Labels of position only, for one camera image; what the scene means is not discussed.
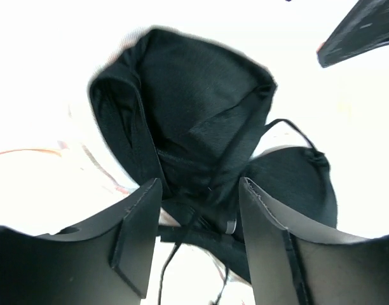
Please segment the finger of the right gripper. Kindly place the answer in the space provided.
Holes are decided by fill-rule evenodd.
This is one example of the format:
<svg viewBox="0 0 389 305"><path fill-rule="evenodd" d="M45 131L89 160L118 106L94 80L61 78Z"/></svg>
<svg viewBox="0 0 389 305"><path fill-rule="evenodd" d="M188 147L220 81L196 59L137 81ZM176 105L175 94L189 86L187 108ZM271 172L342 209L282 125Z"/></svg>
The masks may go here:
<svg viewBox="0 0 389 305"><path fill-rule="evenodd" d="M389 0L359 0L317 51L326 68L389 45Z"/></svg>

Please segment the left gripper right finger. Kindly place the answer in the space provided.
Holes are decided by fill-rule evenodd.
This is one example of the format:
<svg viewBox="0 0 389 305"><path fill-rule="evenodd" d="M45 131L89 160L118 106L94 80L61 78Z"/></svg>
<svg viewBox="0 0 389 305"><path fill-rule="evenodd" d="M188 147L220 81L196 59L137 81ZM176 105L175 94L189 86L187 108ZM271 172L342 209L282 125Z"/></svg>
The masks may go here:
<svg viewBox="0 0 389 305"><path fill-rule="evenodd" d="M389 234L338 231L248 178L240 180L239 199L257 304L389 305Z"/></svg>

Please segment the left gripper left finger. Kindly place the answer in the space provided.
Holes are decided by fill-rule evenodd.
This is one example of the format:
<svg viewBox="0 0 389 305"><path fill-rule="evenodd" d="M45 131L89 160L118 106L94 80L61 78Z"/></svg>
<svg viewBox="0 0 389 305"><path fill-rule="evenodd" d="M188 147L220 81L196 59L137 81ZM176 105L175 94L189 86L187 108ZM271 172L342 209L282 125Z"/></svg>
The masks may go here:
<svg viewBox="0 0 389 305"><path fill-rule="evenodd" d="M152 179L58 234L0 226L0 304L139 304L147 295L162 199Z"/></svg>

